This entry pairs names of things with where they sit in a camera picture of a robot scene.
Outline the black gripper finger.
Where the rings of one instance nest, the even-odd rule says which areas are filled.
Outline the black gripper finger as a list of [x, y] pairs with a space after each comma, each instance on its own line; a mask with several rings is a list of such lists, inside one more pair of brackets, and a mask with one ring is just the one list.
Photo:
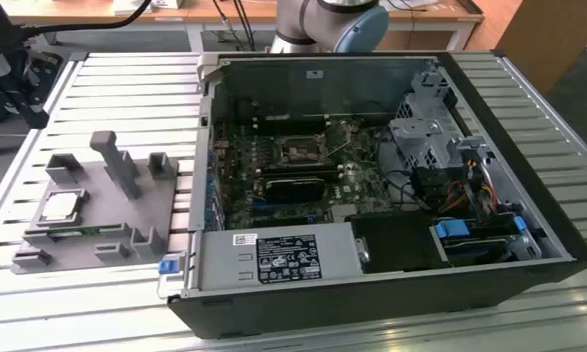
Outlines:
[[28, 126], [34, 129], [44, 129], [50, 119], [43, 110], [44, 104], [32, 106], [28, 100], [28, 49], [10, 54], [10, 64], [12, 65], [10, 74], [12, 79], [11, 100]]
[[28, 100], [32, 106], [46, 103], [63, 64], [60, 54], [28, 49]]

